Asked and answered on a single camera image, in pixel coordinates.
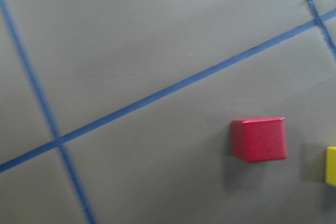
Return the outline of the red wooden cube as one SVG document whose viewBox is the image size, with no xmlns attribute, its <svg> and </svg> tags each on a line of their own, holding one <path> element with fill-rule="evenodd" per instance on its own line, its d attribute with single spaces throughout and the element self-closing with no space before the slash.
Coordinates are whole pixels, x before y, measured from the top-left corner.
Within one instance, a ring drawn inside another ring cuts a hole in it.
<svg viewBox="0 0 336 224">
<path fill-rule="evenodd" d="M 288 156 L 283 117 L 233 120 L 230 130 L 233 154 L 244 162 L 276 161 Z"/>
</svg>

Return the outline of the yellow wooden cube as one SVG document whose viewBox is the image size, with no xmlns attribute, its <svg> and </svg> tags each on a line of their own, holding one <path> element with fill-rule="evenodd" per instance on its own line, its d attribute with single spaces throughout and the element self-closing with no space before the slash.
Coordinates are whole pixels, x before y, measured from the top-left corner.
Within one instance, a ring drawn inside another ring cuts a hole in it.
<svg viewBox="0 0 336 224">
<path fill-rule="evenodd" d="M 329 146 L 326 149 L 326 159 L 325 159 L 325 177 L 324 182 L 332 187 L 336 186 L 336 149 L 335 146 Z"/>
</svg>

